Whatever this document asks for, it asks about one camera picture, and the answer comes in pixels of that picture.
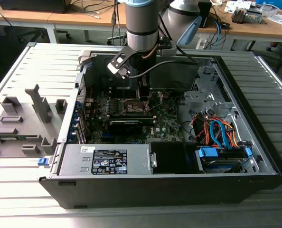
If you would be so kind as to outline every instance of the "paper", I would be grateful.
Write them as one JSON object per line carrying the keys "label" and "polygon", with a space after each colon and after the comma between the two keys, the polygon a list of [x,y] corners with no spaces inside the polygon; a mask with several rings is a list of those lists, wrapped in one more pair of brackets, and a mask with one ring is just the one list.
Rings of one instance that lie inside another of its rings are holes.
{"label": "paper", "polygon": [[234,13],[236,8],[245,8],[247,10],[250,9],[252,2],[251,1],[228,1],[226,3],[225,12]]}
{"label": "paper", "polygon": [[280,14],[271,16],[268,19],[282,25],[282,15],[280,15]]}

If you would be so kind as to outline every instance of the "black bracket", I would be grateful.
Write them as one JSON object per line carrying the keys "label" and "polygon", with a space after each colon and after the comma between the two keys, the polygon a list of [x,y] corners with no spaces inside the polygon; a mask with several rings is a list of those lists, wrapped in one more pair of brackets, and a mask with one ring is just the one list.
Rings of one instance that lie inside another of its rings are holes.
{"label": "black bracket", "polygon": [[134,51],[129,46],[126,46],[111,60],[111,65],[115,69],[120,69],[126,63],[126,61],[136,53],[138,52]]}

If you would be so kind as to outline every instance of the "chair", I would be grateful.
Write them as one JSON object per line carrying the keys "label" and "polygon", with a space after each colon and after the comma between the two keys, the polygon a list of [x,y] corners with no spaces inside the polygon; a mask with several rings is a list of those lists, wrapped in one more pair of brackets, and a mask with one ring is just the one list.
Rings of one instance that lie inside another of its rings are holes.
{"label": "chair", "polygon": [[[44,29],[44,28],[34,28],[34,29],[35,30],[33,30],[33,31],[25,32],[25,33],[20,34],[18,36],[18,41],[20,43],[24,43],[25,39],[23,37],[24,36],[29,36],[29,35],[33,35],[33,37],[31,38],[30,42],[35,42],[37,40],[37,38],[39,38],[40,36],[42,37],[42,39],[48,38],[48,33],[47,33],[46,29]],[[67,39],[71,39],[72,38],[67,31],[57,30],[56,32],[57,33],[66,33],[66,38]]]}

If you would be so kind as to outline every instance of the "blue latch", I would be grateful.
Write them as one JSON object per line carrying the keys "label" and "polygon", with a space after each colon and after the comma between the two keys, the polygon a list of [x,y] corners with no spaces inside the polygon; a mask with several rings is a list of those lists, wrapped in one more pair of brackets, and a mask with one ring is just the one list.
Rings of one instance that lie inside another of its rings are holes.
{"label": "blue latch", "polygon": [[253,154],[250,148],[246,148],[245,152],[246,152],[247,156],[252,156],[252,154]]}
{"label": "blue latch", "polygon": [[46,166],[49,165],[49,158],[39,158],[38,166]]}
{"label": "blue latch", "polygon": [[216,148],[213,147],[202,147],[198,150],[200,158],[202,157],[218,157]]}

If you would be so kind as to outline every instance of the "blue drive bracket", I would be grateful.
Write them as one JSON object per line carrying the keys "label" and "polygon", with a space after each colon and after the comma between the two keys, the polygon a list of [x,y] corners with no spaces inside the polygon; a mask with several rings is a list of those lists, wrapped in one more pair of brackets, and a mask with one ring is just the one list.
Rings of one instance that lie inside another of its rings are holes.
{"label": "blue drive bracket", "polygon": [[218,157],[218,152],[216,148],[213,148],[213,147],[201,147],[200,150],[198,150],[198,154],[200,158]]}
{"label": "blue drive bracket", "polygon": [[49,158],[38,159],[38,166],[48,166],[48,165],[49,165]]}

